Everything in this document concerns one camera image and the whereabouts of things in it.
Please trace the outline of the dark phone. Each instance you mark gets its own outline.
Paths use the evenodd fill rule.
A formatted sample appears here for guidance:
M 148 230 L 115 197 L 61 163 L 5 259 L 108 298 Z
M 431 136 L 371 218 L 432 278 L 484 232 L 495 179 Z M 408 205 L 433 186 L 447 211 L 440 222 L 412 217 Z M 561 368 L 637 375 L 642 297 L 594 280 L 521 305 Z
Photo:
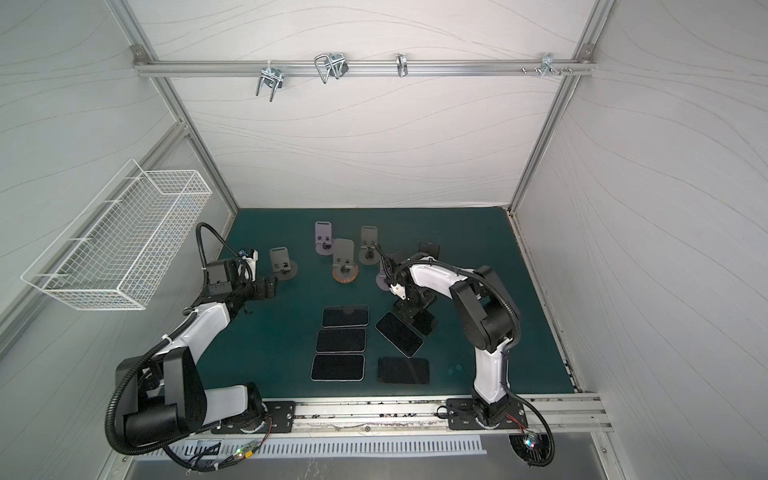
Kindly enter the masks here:
M 431 312 L 422 310 L 413 317 L 412 326 L 422 336 L 427 337 L 438 326 L 438 321 Z

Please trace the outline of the silver-edged phone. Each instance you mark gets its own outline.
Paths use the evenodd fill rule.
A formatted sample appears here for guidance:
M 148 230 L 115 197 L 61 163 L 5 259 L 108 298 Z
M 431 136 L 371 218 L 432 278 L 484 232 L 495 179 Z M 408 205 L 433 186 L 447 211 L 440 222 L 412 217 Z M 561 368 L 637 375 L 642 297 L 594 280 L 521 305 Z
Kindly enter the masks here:
M 383 315 L 375 329 L 406 358 L 412 358 L 423 346 L 423 339 L 394 313 Z

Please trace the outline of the black phone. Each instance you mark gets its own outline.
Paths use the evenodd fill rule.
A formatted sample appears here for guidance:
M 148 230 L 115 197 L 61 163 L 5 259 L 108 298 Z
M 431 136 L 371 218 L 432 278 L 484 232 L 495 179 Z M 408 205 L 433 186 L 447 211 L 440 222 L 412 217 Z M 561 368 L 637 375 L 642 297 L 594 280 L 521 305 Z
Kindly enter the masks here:
M 427 385 L 429 362 L 422 358 L 382 357 L 377 364 L 377 380 L 383 384 Z

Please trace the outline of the pink-edged phone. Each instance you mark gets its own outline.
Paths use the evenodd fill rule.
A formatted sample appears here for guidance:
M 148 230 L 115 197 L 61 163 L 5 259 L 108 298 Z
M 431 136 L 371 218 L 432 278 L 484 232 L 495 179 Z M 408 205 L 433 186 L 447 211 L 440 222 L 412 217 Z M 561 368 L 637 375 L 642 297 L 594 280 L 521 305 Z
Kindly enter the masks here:
M 315 351 L 317 353 L 362 353 L 366 345 L 365 329 L 324 329 L 318 332 Z

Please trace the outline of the white-edged phone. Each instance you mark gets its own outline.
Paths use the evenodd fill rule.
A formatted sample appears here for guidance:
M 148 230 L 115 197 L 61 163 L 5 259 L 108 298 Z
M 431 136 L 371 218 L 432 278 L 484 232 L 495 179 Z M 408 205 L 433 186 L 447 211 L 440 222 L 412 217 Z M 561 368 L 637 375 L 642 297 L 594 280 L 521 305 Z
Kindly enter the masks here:
M 359 382 L 365 375 L 365 356 L 360 354 L 318 354 L 310 379 L 315 382 Z

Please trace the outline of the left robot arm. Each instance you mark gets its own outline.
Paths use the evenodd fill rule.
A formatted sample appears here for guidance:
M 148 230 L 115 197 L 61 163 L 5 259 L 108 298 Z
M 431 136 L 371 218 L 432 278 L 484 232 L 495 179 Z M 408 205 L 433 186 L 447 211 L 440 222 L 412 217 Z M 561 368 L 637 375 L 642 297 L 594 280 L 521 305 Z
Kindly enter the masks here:
M 275 296 L 276 279 L 258 276 L 257 262 L 257 252 L 247 250 L 207 264 L 203 288 L 182 323 L 148 352 L 118 365 L 104 421 L 115 451 L 142 455 L 216 425 L 264 425 L 268 411 L 254 383 L 205 388 L 197 368 L 247 302 Z

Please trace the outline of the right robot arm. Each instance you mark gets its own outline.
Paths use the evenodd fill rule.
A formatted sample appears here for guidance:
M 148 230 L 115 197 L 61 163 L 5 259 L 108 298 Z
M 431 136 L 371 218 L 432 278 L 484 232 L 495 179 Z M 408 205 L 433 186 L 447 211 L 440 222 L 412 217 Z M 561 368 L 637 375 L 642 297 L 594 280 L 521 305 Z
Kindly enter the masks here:
M 512 403 L 506 392 L 505 356 L 521 336 L 519 310 L 500 277 L 488 266 L 461 268 L 424 253 L 401 262 L 382 258 L 381 269 L 396 297 L 395 314 L 422 334 L 433 329 L 429 308 L 437 297 L 452 301 L 462 331 L 475 349 L 473 413 L 485 428 L 500 424 Z

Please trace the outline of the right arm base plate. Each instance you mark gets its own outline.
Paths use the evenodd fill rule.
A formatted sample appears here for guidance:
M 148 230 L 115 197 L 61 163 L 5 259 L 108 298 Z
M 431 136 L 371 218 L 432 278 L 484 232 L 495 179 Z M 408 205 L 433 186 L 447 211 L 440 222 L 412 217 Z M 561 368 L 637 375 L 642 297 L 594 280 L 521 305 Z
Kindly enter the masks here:
M 449 398 L 440 405 L 435 415 L 447 422 L 451 431 L 501 431 L 520 432 L 529 427 L 524 406 L 518 401 L 500 403 L 502 409 L 492 408 L 491 417 L 481 415 L 480 403 L 470 398 Z

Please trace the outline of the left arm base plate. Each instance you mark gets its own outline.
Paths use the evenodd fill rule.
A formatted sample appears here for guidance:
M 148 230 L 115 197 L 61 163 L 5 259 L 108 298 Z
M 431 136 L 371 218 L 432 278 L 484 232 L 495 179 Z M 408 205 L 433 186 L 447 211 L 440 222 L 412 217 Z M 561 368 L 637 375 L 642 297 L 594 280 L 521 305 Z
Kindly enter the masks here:
M 211 432 L 214 434 L 264 434 L 290 433 L 295 418 L 296 403 L 293 401 L 266 401 L 262 403 L 264 416 L 246 422 L 220 422 Z

